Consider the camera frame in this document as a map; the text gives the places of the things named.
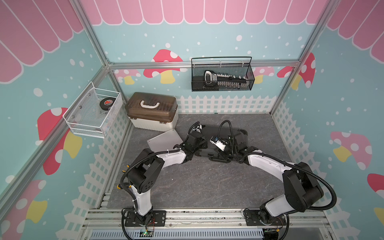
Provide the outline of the silver aluminium poker case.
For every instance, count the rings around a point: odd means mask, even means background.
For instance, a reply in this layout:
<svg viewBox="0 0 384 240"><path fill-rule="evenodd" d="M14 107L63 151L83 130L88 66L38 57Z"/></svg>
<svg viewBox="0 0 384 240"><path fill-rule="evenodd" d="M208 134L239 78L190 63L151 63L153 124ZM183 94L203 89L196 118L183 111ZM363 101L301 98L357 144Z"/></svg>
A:
<svg viewBox="0 0 384 240"><path fill-rule="evenodd" d="M153 152L173 150L175 145L179 145L182 142L183 140L175 129L169 130L147 140L147 143Z"/></svg>

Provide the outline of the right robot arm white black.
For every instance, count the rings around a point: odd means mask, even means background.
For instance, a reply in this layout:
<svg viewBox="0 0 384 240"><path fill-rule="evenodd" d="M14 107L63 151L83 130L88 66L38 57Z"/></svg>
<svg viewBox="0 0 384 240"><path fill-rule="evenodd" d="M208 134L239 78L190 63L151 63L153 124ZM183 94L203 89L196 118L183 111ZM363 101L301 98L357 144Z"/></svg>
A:
<svg viewBox="0 0 384 240"><path fill-rule="evenodd" d="M213 137L211 143L219 149L219 153L259 168L283 183L284 194L260 206L259 219L264 225L272 224L281 215L303 213L306 210L325 211L337 203L337 194L332 186L314 174L304 162L286 162L258 148L248 147L245 143L238 145L233 137L227 140Z"/></svg>

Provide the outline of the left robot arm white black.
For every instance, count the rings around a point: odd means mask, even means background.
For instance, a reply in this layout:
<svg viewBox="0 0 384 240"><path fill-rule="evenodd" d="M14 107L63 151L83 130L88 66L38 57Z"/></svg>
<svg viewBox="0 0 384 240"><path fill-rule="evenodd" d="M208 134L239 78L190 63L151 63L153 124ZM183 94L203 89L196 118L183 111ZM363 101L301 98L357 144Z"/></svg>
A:
<svg viewBox="0 0 384 240"><path fill-rule="evenodd" d="M137 218L146 223L153 214L150 190L162 169L190 161L195 152L205 144L201 130L190 131L186 140L176 144L172 150L153 152L144 149L135 161L127 167L118 188L133 198L133 211Z"/></svg>

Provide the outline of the black plastic poker case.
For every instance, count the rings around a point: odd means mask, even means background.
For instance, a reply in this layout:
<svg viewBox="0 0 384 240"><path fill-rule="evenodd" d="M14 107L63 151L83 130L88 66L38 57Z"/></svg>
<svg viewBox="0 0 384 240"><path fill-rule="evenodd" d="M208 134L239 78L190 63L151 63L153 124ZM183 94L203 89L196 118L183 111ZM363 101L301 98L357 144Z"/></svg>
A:
<svg viewBox="0 0 384 240"><path fill-rule="evenodd" d="M197 157L206 157L210 161L218 162L218 148L210 142L212 137L218 137L220 139L228 139L234 137L238 143L245 142L248 145L248 132L242 129L230 129L229 127L203 125L202 134L206 140L202 148L195 152Z"/></svg>

